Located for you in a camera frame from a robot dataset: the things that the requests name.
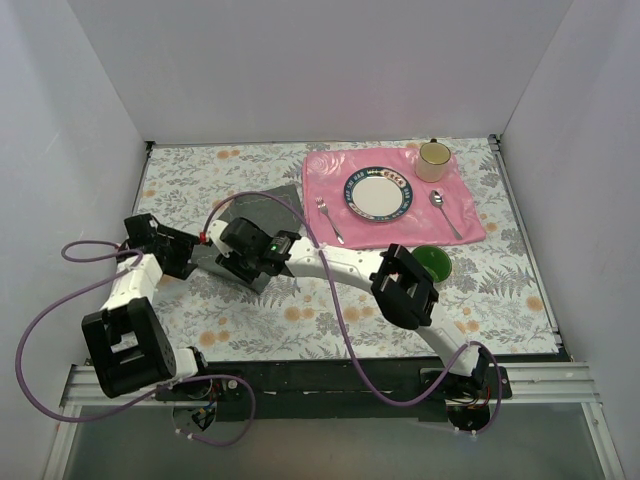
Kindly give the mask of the grey cloth napkin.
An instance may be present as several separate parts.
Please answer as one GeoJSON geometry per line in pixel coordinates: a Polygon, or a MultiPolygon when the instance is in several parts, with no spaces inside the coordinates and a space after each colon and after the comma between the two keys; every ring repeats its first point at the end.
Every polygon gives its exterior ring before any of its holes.
{"type": "MultiPolygon", "coordinates": [[[[293,184],[266,190],[266,193],[292,206],[299,214],[303,213],[297,188],[293,184]]],[[[233,200],[216,219],[230,223],[238,217],[250,220],[270,236],[274,236],[280,230],[298,233],[301,228],[300,220],[289,209],[259,195],[247,195],[233,200]]],[[[193,249],[192,262],[205,272],[239,283],[256,293],[262,293],[271,281],[268,275],[261,274],[248,283],[218,265],[218,255],[219,251],[215,246],[198,245],[193,249]]]]}

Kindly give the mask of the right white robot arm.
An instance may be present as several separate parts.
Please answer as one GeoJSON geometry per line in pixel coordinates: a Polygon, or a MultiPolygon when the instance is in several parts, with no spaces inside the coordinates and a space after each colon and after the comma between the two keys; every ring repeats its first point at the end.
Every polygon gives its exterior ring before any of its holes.
{"type": "Polygon", "coordinates": [[[262,274],[325,277],[372,294],[389,323],[416,332],[452,365],[453,387],[460,395],[475,397],[488,386],[489,359],[445,318],[432,277],[405,247],[392,244],[381,253],[318,248],[295,232],[271,236],[244,218],[215,220],[205,237],[219,250],[216,263],[244,281],[262,274]]]}

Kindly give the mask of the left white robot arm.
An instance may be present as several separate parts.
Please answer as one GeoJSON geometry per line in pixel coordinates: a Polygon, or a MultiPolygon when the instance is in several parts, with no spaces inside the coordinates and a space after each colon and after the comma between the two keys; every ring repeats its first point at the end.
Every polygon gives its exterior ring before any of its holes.
{"type": "Polygon", "coordinates": [[[178,383],[193,400],[213,386],[202,354],[194,347],[176,348],[153,309],[152,300],[164,276],[187,279],[201,238],[164,226],[151,214],[124,220],[127,240],[119,248],[120,275],[101,309],[86,315],[82,332],[104,394],[116,398],[152,385],[178,383]]]}

